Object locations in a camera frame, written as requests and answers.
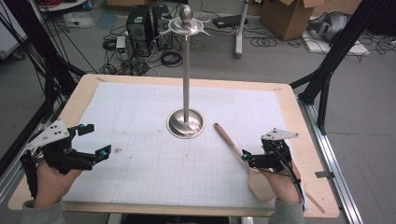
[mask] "wooden spoon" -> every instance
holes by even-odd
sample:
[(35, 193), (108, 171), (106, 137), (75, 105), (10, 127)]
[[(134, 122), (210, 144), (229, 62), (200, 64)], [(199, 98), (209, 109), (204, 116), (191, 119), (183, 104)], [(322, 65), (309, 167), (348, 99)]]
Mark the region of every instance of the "wooden spoon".
[[(233, 143), (233, 140), (228, 136), (228, 134), (221, 128), (221, 126), (217, 123), (214, 124), (216, 131), (220, 134), (220, 136), (227, 142), (230, 147), (236, 152), (239, 156), (239, 159), (242, 161), (242, 151), (238, 149), (238, 147)], [(250, 187), (251, 191), (256, 195), (260, 202), (266, 203), (275, 198), (275, 194), (271, 189), (270, 183), (267, 178), (265, 178), (262, 173), (256, 169), (252, 169), (248, 166), (246, 161), (242, 161), (247, 168), (248, 172), (248, 180), (247, 184)]]

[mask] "desk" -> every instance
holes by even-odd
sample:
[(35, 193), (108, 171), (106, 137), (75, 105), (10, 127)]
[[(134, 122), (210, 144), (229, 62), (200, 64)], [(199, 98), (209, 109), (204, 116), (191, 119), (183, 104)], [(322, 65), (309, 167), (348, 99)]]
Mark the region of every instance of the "desk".
[[(66, 126), (75, 126), (79, 123), (86, 107), (93, 97), (96, 87), (101, 82), (136, 83), (164, 86), (182, 86), (181, 78), (164, 77), (119, 77), (105, 75), (86, 75), (78, 83), (69, 102), (65, 106), (60, 118)], [(332, 190), (326, 178), (317, 178), (315, 172), (322, 171), (317, 151), (310, 133), (304, 122), (300, 107), (297, 104), (291, 87), (287, 84), (253, 83), (240, 81), (220, 81), (192, 79), (193, 87), (227, 88), (241, 90), (273, 91), (279, 102), (282, 116), (288, 130), (299, 134), (296, 139), (290, 139), (294, 156), (299, 164), (303, 179), (306, 200), (309, 201), (309, 210), (306, 217), (338, 217), (339, 210)], [(11, 200), (10, 209), (21, 209), (21, 205), (29, 200), (30, 192), (24, 178)], [(197, 206), (170, 206), (170, 205), (142, 205), (123, 203), (64, 203), (65, 211), (108, 212), (108, 213), (142, 213), (166, 215), (197, 215), (197, 216), (238, 216), (238, 217), (268, 217), (273, 209), (249, 209), (231, 207), (197, 207)]]

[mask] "sleeve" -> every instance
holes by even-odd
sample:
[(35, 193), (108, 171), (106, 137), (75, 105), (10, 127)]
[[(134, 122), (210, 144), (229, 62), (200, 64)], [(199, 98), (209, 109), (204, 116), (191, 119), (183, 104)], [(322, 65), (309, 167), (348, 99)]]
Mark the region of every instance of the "sleeve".
[(282, 203), (275, 200), (275, 212), (268, 219), (269, 224), (305, 224), (302, 203)]
[(50, 207), (33, 208), (33, 200), (27, 201), (22, 206), (21, 224), (64, 224), (62, 203), (63, 201), (60, 200)]

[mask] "hand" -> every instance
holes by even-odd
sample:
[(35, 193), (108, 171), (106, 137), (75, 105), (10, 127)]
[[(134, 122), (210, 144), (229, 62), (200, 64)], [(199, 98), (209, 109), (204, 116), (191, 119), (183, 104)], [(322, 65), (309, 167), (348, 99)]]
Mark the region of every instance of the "hand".
[(33, 208), (48, 207), (59, 202), (81, 173), (80, 170), (71, 170), (63, 175), (45, 161), (41, 162), (37, 167), (37, 196)]
[[(291, 168), (298, 179), (301, 178), (300, 171), (294, 162), (291, 162)], [(289, 174), (286, 170), (279, 173), (272, 173), (269, 170), (261, 170), (262, 174), (267, 178), (276, 197), (283, 203), (299, 203), (300, 197), (295, 188)]]

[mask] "concrete floor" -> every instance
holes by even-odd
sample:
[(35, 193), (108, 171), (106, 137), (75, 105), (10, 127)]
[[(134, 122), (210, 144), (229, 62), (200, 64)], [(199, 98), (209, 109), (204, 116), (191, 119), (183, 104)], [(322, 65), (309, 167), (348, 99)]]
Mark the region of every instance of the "concrete floor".
[[(90, 11), (94, 21), (104, 15), (102, 8)], [(111, 27), (126, 22), (117, 17)], [(257, 17), (249, 18), (247, 28), (261, 27)], [(104, 63), (103, 36), (109, 30), (103, 24), (73, 30), (69, 34), (95, 68)], [(325, 55), (308, 53), (304, 45), (291, 47), (276, 41), (271, 48), (253, 47), (244, 38), (243, 57), (235, 59), (234, 36), (213, 33), (197, 35), (191, 41), (191, 78), (291, 83), (315, 71)], [(91, 68), (61, 35), (72, 64), (89, 71)], [(374, 49), (375, 44), (366, 46)], [(379, 54), (371, 51), (359, 61), (347, 56), (332, 78), (326, 131), (334, 154), (364, 223), (396, 223), (396, 168), (393, 132), (396, 119), (396, 52)], [(161, 77), (181, 77), (182, 67), (156, 67)], [(149, 70), (145, 76), (156, 77)], [(28, 59), (0, 61), (0, 156), (3, 156), (26, 123), (43, 102), (42, 92)], [(0, 205), (0, 223), (18, 223), (21, 213), (7, 208), (7, 199)], [(65, 213), (68, 223), (106, 223), (107, 214)], [(256, 218), (265, 223), (265, 218)], [(343, 213), (336, 219), (308, 218), (309, 223), (347, 223)]]

